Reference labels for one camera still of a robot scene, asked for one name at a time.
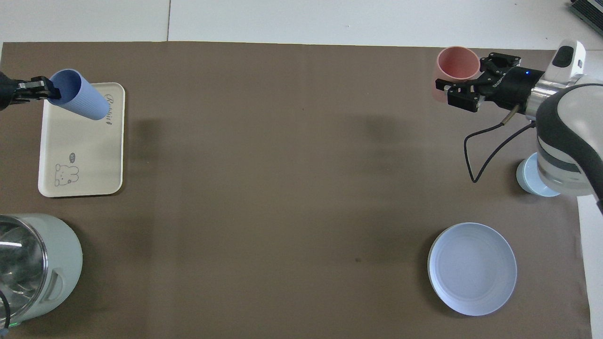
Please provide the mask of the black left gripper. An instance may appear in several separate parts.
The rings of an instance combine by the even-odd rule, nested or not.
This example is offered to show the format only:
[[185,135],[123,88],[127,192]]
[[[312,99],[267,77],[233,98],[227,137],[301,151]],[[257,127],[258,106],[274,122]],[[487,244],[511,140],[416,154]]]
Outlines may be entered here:
[[18,105],[18,102],[61,98],[60,90],[45,76],[17,81],[0,72],[0,110],[5,110],[10,105]]

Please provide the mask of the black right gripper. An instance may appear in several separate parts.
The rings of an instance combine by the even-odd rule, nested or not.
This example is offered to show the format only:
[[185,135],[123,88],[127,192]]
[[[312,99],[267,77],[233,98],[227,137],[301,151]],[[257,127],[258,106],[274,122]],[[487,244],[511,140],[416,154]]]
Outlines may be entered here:
[[436,90],[444,92],[448,105],[468,112],[477,112],[484,101],[493,102],[500,108],[525,108],[532,89],[543,77],[543,71],[516,67],[521,64],[520,56],[491,52],[480,59],[480,71],[492,76],[502,76],[491,86],[485,87],[485,95],[479,89],[480,80],[453,83],[444,79],[435,80]]

